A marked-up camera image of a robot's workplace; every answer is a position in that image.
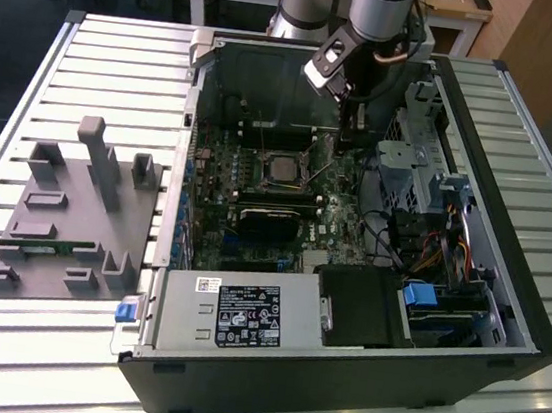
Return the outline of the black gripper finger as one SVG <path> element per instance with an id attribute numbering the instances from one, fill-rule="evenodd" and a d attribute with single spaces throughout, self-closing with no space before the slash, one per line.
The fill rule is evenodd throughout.
<path id="1" fill-rule="evenodd" d="M 336 134 L 334 153 L 344 155 L 349 150 L 364 148 L 366 133 L 350 125 L 342 125 Z"/>

